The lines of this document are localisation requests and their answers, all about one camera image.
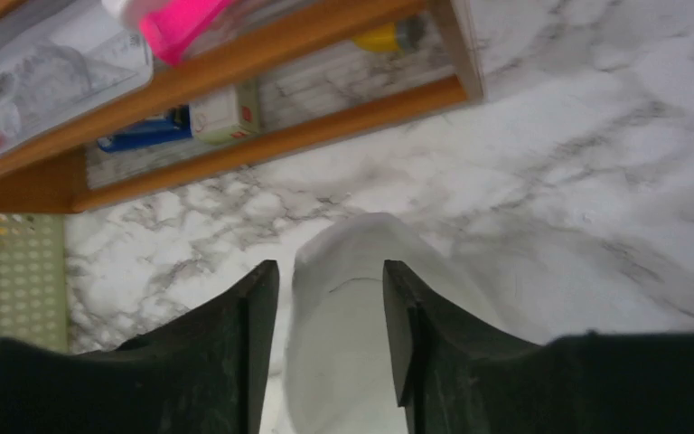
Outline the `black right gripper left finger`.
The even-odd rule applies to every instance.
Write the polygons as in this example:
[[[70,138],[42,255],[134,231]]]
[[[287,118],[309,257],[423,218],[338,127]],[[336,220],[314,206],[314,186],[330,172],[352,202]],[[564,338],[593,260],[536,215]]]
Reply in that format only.
[[[0,433],[256,433],[278,266],[111,351],[60,354],[0,337]]]

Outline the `green plastic basket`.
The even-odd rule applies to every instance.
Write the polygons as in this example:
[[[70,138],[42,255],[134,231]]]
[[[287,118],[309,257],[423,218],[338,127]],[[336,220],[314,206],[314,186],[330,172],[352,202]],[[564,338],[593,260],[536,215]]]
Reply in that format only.
[[[0,337],[69,350],[61,214],[0,213]]]

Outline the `cream white towel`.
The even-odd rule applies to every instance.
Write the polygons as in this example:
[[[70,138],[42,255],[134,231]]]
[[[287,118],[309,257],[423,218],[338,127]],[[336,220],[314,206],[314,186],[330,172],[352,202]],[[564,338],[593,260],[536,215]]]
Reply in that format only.
[[[438,295],[516,336],[463,269],[395,216],[366,213],[332,225],[295,258],[284,380],[294,433],[412,433],[391,367],[383,297],[388,260],[405,263]]]

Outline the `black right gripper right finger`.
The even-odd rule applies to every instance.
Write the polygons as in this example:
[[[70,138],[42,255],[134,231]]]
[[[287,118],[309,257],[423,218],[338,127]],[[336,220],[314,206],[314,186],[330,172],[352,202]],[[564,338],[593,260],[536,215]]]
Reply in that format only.
[[[533,344],[388,260],[397,401],[412,433],[694,433],[694,333],[565,335]]]

